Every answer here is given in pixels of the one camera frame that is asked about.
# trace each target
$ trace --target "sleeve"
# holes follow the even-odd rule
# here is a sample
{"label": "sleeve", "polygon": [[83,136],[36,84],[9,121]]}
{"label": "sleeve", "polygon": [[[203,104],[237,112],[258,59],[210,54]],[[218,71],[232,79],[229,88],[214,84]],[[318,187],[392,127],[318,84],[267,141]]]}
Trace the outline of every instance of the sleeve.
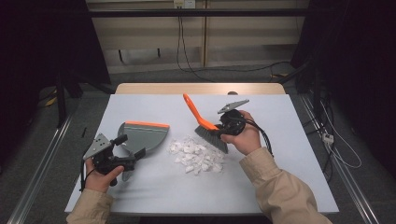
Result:
{"label": "sleeve", "polygon": [[113,198],[102,192],[84,189],[66,221],[70,224],[106,223]]}
{"label": "sleeve", "polygon": [[318,212],[311,188],[279,169],[265,147],[248,154],[240,164],[256,189],[260,209],[275,224],[331,223]]}

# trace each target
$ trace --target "hand brush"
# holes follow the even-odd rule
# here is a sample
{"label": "hand brush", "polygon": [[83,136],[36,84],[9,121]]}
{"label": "hand brush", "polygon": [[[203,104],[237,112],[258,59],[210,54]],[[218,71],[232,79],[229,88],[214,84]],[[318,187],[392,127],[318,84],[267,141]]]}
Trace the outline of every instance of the hand brush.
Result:
{"label": "hand brush", "polygon": [[212,146],[220,149],[224,153],[228,153],[227,144],[219,138],[217,135],[217,131],[219,128],[212,124],[211,122],[203,119],[201,115],[198,113],[197,108],[195,107],[194,103],[190,99],[189,95],[184,93],[183,98],[186,101],[187,106],[189,107],[192,114],[197,119],[199,126],[195,129],[195,132],[204,138],[206,142],[210,143]]}

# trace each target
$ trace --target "person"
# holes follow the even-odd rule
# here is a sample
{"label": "person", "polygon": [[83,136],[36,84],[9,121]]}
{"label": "person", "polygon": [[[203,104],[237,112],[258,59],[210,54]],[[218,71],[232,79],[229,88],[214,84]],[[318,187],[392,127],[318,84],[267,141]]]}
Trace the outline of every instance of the person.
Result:
{"label": "person", "polygon": [[[247,111],[240,112],[245,119],[254,120]],[[331,223],[318,212],[311,188],[295,175],[277,167],[273,156],[262,147],[259,130],[247,124],[237,136],[222,134],[221,140],[235,145],[246,156],[240,165],[255,187],[260,209],[273,223]],[[86,166],[87,171],[92,170],[92,160],[87,160]],[[93,172],[67,222],[106,223],[112,203],[106,192],[110,181],[121,172],[122,167],[108,175]]]}

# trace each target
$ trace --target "white table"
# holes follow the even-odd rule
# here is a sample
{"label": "white table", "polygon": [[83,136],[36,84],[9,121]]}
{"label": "white table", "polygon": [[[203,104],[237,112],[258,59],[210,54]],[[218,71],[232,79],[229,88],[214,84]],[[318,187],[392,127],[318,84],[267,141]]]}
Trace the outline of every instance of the white table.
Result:
{"label": "white table", "polygon": [[[191,94],[201,115],[217,123],[217,111],[225,104],[249,99],[240,109],[249,111],[267,132],[279,167],[301,178],[313,190],[321,213],[338,212],[337,205],[318,161],[304,134],[293,104],[286,94],[275,95],[201,95]],[[239,166],[243,158],[233,146],[224,158],[222,173],[185,174],[184,166],[174,163],[167,152],[172,140],[181,141],[194,132],[197,122],[181,94],[116,94],[112,95],[98,133],[117,137],[125,120],[170,124],[170,131],[159,147],[138,161],[134,175],[127,182],[110,188],[115,198],[111,211],[129,216],[200,216],[255,215],[261,211],[255,192]],[[114,153],[125,155],[116,147]],[[71,212],[80,192],[79,182],[65,212]]]}

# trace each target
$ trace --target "gray bristles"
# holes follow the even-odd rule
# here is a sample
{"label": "gray bristles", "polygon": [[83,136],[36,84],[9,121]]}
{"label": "gray bristles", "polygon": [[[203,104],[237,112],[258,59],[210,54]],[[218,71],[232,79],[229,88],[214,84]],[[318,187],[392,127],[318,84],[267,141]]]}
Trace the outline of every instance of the gray bristles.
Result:
{"label": "gray bristles", "polygon": [[210,143],[212,146],[220,149],[224,153],[228,153],[227,144],[221,139],[219,139],[215,134],[211,134],[210,131],[202,127],[201,125],[195,129],[195,132],[204,138],[206,142]]}

